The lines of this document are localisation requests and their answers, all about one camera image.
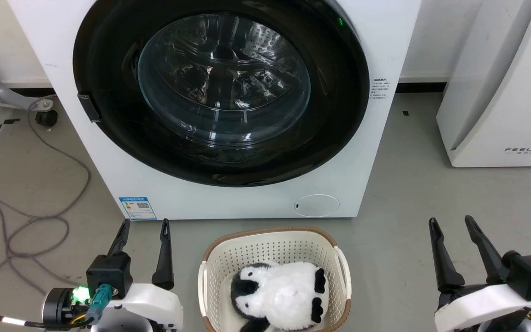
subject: plush toy body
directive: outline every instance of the plush toy body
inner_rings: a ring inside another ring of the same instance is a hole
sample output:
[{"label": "plush toy body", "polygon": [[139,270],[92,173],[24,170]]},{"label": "plush toy body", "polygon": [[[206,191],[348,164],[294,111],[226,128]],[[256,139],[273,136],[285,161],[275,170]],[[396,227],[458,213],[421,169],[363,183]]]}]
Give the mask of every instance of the plush toy body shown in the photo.
[{"label": "plush toy body", "polygon": [[324,272],[307,262],[244,267],[231,285],[233,307],[249,320],[242,332],[264,331],[270,324],[304,330],[321,323],[329,305]]}]

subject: washing machine door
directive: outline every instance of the washing machine door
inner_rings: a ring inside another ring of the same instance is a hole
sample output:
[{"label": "washing machine door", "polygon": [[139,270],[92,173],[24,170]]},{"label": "washing machine door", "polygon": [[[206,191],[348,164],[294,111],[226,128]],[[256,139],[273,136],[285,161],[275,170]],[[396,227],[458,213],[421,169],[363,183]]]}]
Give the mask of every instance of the washing machine door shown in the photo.
[{"label": "washing machine door", "polygon": [[366,111],[358,38],[322,0],[98,0],[74,47],[90,119],[171,176],[252,186],[330,160]]}]

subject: gray cable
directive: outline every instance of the gray cable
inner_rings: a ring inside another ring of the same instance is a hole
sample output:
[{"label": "gray cable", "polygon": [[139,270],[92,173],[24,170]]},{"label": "gray cable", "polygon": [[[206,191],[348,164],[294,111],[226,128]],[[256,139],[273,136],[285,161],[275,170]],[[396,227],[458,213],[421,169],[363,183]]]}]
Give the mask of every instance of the gray cable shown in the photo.
[{"label": "gray cable", "polygon": [[[79,286],[80,284],[77,283],[77,282],[73,282],[73,281],[70,281],[70,280],[66,280],[65,278],[57,275],[56,273],[53,273],[52,271],[50,271],[48,268],[46,268],[44,265],[42,265],[42,263],[40,263],[40,261],[38,261],[38,259],[36,259],[36,257],[42,255],[42,254],[46,254],[47,252],[51,252],[52,250],[55,250],[56,248],[58,248],[61,244],[63,244],[63,242],[65,241],[65,239],[67,239],[67,236],[69,235],[69,223],[67,220],[65,220],[65,218],[61,217],[61,215],[65,212],[67,212],[68,210],[70,210],[70,208],[72,208],[75,203],[83,196],[83,194],[85,193],[87,187],[89,186],[89,182],[91,180],[91,171],[89,170],[89,168],[86,166],[86,164],[84,164],[83,162],[81,162],[80,160],[78,160],[77,158],[73,157],[72,155],[68,154],[68,153],[65,153],[64,151],[61,151],[55,147],[53,147],[52,145],[50,145],[49,143],[47,143],[46,141],[44,141],[44,139],[38,134],[38,132],[36,132],[36,130],[34,130],[34,127],[32,126],[32,122],[30,121],[30,115],[31,115],[31,109],[36,105],[36,103],[38,103],[39,101],[41,101],[42,99],[50,99],[52,97],[56,97],[57,95],[50,95],[50,96],[44,96],[42,98],[39,98],[39,99],[36,99],[35,101],[33,101],[30,106],[28,107],[28,125],[30,126],[30,130],[32,130],[32,132],[34,133],[34,135],[36,135],[36,137],[44,144],[46,145],[47,147],[57,151],[57,153],[60,153],[68,158],[70,158],[71,160],[74,160],[76,163],[79,164],[79,166],[81,166],[82,168],[84,168],[84,170],[86,170],[87,172],[87,180],[85,182],[85,185],[83,186],[83,189],[80,191],[80,193],[75,197],[74,200],[72,200],[70,202],[70,204],[68,204],[68,206],[66,208],[64,208],[63,210],[61,210],[61,212],[58,212],[58,213],[54,213],[54,214],[51,214],[50,216],[36,216],[36,215],[33,215],[33,214],[30,214],[30,213],[26,213],[26,212],[22,212],[20,210],[17,210],[17,208],[14,208],[13,206],[9,205],[8,203],[6,202],[3,202],[1,199],[0,199],[0,205],[3,205],[5,206],[6,208],[9,208],[10,210],[12,211],[15,211],[23,216],[26,216],[28,217],[28,221],[21,225],[20,228],[16,229],[15,231],[13,231],[11,233],[11,235],[8,236],[8,232],[7,232],[7,228],[6,228],[6,217],[4,216],[4,213],[3,211],[1,210],[1,206],[0,206],[0,221],[1,221],[1,226],[2,226],[2,235],[3,235],[3,238],[4,238],[4,245],[6,246],[6,259],[3,260],[1,263],[0,263],[0,268],[2,266],[4,266],[5,264],[9,264],[9,266],[13,269],[13,271],[15,272],[15,274],[17,274],[18,277],[21,278],[21,280],[23,280],[24,282],[26,282],[26,284],[28,284],[29,286],[31,286],[32,288],[36,289],[38,292],[40,292],[43,296],[45,296],[47,294],[47,292],[45,292],[42,288],[40,288],[38,285],[36,285],[34,282],[32,282],[30,279],[28,279],[26,276],[24,276],[20,271],[18,271],[16,269],[15,266],[13,266],[13,263],[12,263],[12,258],[30,258],[32,259],[36,264],[38,264],[39,267],[41,267],[44,271],[46,271],[48,274],[50,274],[51,276],[55,277],[57,280],[59,281],[62,281],[62,282],[65,282],[67,284],[70,284],[70,285],[74,285],[74,286]],[[51,246],[50,248],[47,248],[47,249],[44,249],[44,250],[41,250],[39,252],[35,252],[33,254],[29,254],[27,252],[15,252],[14,250],[11,249],[11,240],[13,239],[13,237],[15,235],[17,235],[20,231],[22,231],[23,229],[25,229],[26,227],[28,227],[29,225],[32,225],[34,223],[36,223],[37,221],[43,221],[43,220],[52,220],[52,219],[56,219],[56,220],[59,220],[61,221],[62,223],[65,224],[65,226],[67,227],[66,230],[65,230],[65,235],[63,236],[63,238],[58,241],[56,244],[53,244],[53,246]]]}]

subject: basket handle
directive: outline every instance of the basket handle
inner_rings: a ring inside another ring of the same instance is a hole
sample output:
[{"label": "basket handle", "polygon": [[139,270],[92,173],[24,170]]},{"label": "basket handle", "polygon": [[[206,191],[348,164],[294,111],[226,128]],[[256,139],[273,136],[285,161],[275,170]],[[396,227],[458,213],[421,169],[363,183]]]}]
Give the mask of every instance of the basket handle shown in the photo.
[{"label": "basket handle", "polygon": [[200,269],[198,269],[198,304],[200,305],[200,313],[202,317],[206,317],[206,306],[207,306],[207,284],[208,278],[206,273],[206,261],[200,264]]},{"label": "basket handle", "polygon": [[337,256],[339,257],[339,263],[341,264],[341,270],[343,275],[343,285],[345,286],[346,298],[352,298],[352,275],[349,272],[348,260],[345,259],[343,251],[339,247],[335,247]]}]

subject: teal connector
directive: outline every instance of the teal connector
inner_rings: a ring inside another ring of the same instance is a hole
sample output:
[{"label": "teal connector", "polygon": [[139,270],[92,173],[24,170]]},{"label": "teal connector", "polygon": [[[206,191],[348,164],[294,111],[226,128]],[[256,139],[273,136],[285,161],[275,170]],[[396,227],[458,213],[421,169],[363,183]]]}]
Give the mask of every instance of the teal connector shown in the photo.
[{"label": "teal connector", "polygon": [[100,321],[101,315],[111,299],[112,287],[110,285],[103,284],[95,290],[95,295],[89,303],[89,309],[87,309],[85,316],[86,320],[93,318],[90,325],[96,325]]}]

